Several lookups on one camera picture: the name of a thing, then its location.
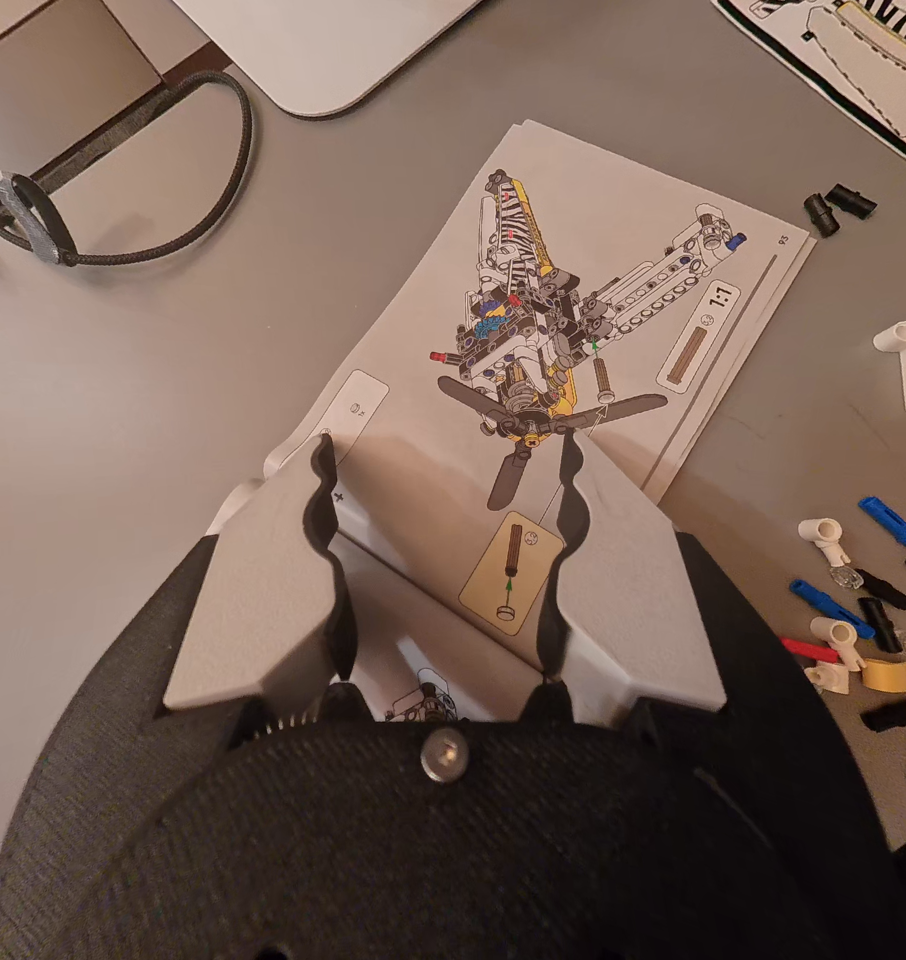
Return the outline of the silver laptop stand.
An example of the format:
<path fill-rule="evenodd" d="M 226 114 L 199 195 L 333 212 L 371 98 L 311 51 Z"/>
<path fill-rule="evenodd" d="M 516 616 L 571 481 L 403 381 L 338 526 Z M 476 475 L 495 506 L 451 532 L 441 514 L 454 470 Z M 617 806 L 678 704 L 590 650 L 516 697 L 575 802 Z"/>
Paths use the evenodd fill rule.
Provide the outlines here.
<path fill-rule="evenodd" d="M 281 110 L 340 114 L 425 50 L 477 1 L 178 1 Z"/>

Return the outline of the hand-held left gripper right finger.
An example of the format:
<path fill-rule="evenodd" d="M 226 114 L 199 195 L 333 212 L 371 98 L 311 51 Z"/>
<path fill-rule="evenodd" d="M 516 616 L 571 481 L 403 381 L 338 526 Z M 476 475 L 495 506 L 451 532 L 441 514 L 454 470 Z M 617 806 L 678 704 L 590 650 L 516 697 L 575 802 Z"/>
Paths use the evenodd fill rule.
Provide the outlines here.
<path fill-rule="evenodd" d="M 572 719 L 615 727 L 642 699 L 708 713 L 723 682 L 673 522 L 585 432 L 568 433 L 536 653 Z"/>

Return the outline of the long blue lego pin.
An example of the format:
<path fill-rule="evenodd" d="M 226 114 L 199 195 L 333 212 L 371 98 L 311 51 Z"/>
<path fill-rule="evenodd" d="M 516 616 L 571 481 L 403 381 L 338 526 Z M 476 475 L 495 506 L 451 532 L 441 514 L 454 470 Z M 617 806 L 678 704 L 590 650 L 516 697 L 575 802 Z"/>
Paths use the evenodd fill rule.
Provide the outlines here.
<path fill-rule="evenodd" d="M 906 520 L 876 496 L 860 499 L 858 507 L 906 548 Z"/>

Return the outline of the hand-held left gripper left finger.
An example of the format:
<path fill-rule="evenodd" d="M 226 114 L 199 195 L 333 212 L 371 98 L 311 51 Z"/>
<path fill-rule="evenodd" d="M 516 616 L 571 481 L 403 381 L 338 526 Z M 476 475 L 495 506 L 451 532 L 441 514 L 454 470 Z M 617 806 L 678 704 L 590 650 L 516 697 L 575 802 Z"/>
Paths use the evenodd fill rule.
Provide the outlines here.
<path fill-rule="evenodd" d="M 207 531 L 214 552 L 164 705 L 184 711 L 246 697 L 300 714 L 350 680 L 358 624 L 332 543 L 335 448 L 307 439 L 268 479 L 237 486 Z"/>

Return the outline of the black lego pin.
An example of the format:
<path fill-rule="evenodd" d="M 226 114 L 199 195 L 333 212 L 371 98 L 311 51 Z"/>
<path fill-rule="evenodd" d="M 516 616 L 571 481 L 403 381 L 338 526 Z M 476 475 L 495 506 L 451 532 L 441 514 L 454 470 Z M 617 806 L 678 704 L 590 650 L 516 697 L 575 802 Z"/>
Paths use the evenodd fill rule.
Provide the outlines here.
<path fill-rule="evenodd" d="M 820 238 L 829 238 L 840 230 L 841 226 L 830 203 L 821 194 L 807 196 L 803 201 L 803 208 Z"/>
<path fill-rule="evenodd" d="M 877 208 L 875 201 L 840 183 L 836 183 L 824 198 L 833 207 L 861 221 L 867 220 Z"/>

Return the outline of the lego instruction booklet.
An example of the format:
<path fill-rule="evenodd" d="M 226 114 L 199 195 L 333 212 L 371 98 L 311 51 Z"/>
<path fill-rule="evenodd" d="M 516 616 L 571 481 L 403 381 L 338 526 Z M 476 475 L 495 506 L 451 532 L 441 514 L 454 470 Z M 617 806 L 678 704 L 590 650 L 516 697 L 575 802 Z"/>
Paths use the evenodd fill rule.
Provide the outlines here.
<path fill-rule="evenodd" d="M 527 121 L 264 478 L 334 443 L 351 675 L 374 713 L 506 720 L 544 680 L 566 434 L 656 506 L 813 241 Z"/>

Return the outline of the pile of loose lego pieces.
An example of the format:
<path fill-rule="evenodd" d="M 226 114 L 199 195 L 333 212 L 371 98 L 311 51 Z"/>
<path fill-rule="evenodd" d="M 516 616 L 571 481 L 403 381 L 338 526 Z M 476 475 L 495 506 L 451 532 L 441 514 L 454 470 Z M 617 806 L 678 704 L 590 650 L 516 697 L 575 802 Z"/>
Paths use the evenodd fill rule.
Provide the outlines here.
<path fill-rule="evenodd" d="M 861 715 L 869 731 L 906 728 L 906 630 L 891 617 L 891 611 L 906 614 L 906 593 L 853 564 L 837 520 L 806 518 L 796 533 L 817 549 L 834 585 L 851 597 L 840 601 L 807 580 L 792 580 L 790 594 L 812 613 L 810 638 L 781 637 L 782 646 L 809 663 L 804 674 L 820 691 L 848 695 L 857 678 L 864 690 L 893 696 Z"/>

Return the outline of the zebra striped sticker sheet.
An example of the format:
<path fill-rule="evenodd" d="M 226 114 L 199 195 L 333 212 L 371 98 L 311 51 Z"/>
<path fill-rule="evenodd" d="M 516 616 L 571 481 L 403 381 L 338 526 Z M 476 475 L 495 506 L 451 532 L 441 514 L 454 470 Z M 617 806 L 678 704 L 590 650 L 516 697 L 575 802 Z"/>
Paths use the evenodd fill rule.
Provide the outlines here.
<path fill-rule="evenodd" d="M 713 5 L 906 161 L 906 1 L 715 1 Z"/>

